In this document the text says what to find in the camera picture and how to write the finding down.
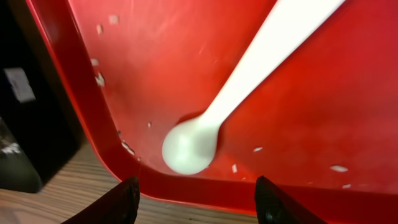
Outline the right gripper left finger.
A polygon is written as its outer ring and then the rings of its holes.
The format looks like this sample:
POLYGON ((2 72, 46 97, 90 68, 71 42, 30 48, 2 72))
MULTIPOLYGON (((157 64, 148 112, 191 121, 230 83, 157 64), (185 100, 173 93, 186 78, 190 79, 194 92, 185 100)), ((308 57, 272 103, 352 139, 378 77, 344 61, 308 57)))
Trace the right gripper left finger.
POLYGON ((139 202, 139 179, 132 176, 62 224, 134 224, 139 202))

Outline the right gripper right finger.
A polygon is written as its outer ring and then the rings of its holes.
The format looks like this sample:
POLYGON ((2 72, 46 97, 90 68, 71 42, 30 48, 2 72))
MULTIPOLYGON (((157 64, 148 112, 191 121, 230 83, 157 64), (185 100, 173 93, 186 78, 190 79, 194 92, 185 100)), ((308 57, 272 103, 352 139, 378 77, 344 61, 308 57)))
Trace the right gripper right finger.
POLYGON ((254 201, 259 224, 326 223, 263 175, 256 180, 254 201))

